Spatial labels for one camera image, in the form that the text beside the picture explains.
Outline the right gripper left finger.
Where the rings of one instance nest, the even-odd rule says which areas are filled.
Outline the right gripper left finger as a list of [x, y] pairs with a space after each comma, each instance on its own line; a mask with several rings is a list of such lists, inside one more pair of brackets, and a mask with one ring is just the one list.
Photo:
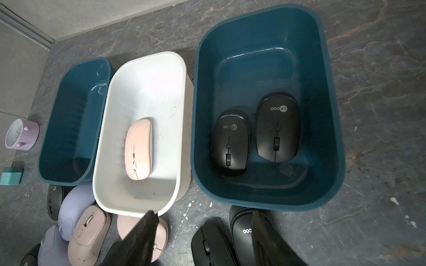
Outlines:
[[150, 210], [125, 237], [111, 246], [102, 261], [102, 266], [149, 266], [152, 263], [153, 247], [159, 216]]

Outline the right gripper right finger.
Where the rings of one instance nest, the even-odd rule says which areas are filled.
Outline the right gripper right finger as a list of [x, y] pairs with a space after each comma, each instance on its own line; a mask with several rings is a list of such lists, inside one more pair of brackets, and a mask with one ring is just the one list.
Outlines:
[[259, 211], [253, 212], [252, 245], [257, 266], [307, 266]]

